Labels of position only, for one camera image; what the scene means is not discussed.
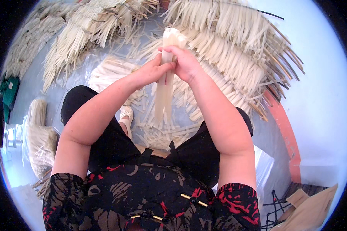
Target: woman's right hand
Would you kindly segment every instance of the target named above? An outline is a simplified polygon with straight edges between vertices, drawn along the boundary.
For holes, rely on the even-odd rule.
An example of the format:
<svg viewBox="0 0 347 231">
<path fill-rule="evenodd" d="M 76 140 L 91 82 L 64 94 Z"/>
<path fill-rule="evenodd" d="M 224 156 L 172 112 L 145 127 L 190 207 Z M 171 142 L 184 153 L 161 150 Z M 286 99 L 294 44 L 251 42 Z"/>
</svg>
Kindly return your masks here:
<svg viewBox="0 0 347 231">
<path fill-rule="evenodd" d="M 182 50 L 174 45 L 159 47 L 158 50 L 172 52 L 176 55 L 177 64 L 175 74 L 188 84 L 190 84 L 196 76 L 204 73 L 202 66 L 189 50 Z"/>
</svg>

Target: hand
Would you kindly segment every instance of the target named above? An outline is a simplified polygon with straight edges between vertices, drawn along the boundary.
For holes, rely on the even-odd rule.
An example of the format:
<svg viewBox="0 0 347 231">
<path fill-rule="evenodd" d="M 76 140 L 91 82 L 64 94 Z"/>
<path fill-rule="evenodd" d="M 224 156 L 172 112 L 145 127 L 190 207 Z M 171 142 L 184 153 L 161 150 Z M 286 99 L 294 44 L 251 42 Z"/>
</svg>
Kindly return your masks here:
<svg viewBox="0 0 347 231">
<path fill-rule="evenodd" d="M 168 62 L 161 65 L 161 58 L 162 53 L 157 54 L 153 60 L 147 62 L 139 70 L 131 74 L 134 77 L 137 90 L 158 81 L 164 73 L 175 68 L 175 62 Z"/>
<path fill-rule="evenodd" d="M 198 76 L 198 74 L 204 72 L 198 60 L 189 50 L 181 50 L 180 48 L 173 45 L 168 47 L 159 47 L 158 50 L 165 50 L 176 55 L 177 64 L 175 68 L 175 74 L 188 84 L 190 84 L 195 76 Z"/>
</svg>

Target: forearm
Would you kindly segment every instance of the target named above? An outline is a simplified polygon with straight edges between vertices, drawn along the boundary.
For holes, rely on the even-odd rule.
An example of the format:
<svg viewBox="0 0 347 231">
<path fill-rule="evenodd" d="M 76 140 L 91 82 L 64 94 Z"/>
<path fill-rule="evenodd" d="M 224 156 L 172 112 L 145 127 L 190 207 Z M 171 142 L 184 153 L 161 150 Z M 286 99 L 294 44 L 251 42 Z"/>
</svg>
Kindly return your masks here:
<svg viewBox="0 0 347 231">
<path fill-rule="evenodd" d="M 245 121 L 216 83 L 203 71 L 190 82 L 213 143 L 221 154 L 252 150 Z"/>
<path fill-rule="evenodd" d="M 118 109 L 136 90 L 132 75 L 114 82 L 81 106 L 66 124 L 62 136 L 82 145 L 95 143 Z"/>
</svg>

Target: black red floral blouse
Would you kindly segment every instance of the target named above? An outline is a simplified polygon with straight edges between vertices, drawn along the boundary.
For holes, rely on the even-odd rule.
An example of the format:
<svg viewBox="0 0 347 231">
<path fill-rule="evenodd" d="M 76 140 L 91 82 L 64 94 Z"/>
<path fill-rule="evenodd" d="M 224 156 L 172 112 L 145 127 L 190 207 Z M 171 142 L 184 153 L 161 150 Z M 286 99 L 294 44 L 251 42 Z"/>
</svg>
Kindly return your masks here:
<svg viewBox="0 0 347 231">
<path fill-rule="evenodd" d="M 50 181 L 46 230 L 260 230 L 251 187 L 226 184 L 215 196 L 174 166 L 115 165 L 85 181 L 68 173 Z"/>
</svg>

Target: black pants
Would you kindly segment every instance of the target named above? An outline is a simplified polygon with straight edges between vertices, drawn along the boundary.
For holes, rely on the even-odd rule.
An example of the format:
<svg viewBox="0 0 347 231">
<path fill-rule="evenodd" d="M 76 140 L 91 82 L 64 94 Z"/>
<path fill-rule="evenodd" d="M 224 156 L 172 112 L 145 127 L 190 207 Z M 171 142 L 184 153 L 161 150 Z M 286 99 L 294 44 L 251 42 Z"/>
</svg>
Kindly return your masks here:
<svg viewBox="0 0 347 231">
<path fill-rule="evenodd" d="M 97 95 L 97 92 L 87 86 L 76 86 L 65 96 L 61 117 L 66 124 L 72 115 L 88 100 Z M 253 129 L 248 115 L 237 108 L 246 122 L 251 136 Z M 89 170 L 97 172 L 116 163 L 133 164 L 141 160 L 142 155 L 134 143 L 122 130 L 114 116 L 100 138 L 91 146 Z M 216 149 L 203 122 L 198 132 L 177 149 L 172 148 L 171 154 L 163 159 L 151 156 L 149 163 L 158 165 L 175 165 L 183 173 L 200 180 L 209 187 L 213 187 L 219 176 L 220 153 Z"/>
</svg>

